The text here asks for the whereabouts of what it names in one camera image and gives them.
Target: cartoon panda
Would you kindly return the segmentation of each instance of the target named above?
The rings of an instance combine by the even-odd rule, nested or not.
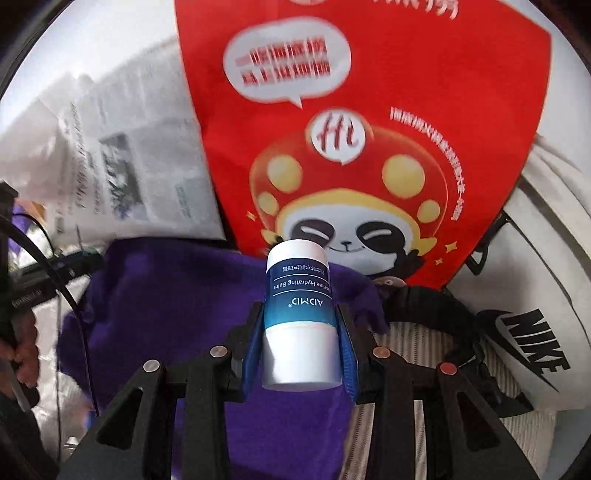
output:
[[[265,149],[250,188],[269,245],[301,238],[372,278],[408,278],[447,207],[435,159],[413,140],[334,109]]]

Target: person's hand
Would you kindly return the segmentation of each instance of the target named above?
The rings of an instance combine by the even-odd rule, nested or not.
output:
[[[28,387],[35,387],[39,378],[39,350],[37,341],[37,328],[35,327],[35,315],[32,311],[23,314],[15,322],[15,332],[19,344],[16,349],[0,339],[0,359],[15,361],[20,365],[17,378],[20,383]],[[7,372],[0,369],[0,392],[13,398],[12,386]]]

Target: yellow star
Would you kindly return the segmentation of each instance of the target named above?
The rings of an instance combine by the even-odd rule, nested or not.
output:
[[[455,242],[453,242],[452,244],[446,245],[445,249],[447,250],[446,251],[447,254],[453,250],[457,250],[457,240]]]

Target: panda face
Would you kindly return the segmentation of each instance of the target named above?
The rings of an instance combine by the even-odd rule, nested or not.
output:
[[[410,252],[413,231],[401,218],[362,205],[319,205],[287,216],[279,234],[321,245],[330,262],[365,275],[394,267],[403,251]]]

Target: white container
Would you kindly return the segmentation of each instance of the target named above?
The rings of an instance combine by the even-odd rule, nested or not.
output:
[[[339,335],[324,249],[288,240],[267,259],[262,386],[311,391],[342,383]]]

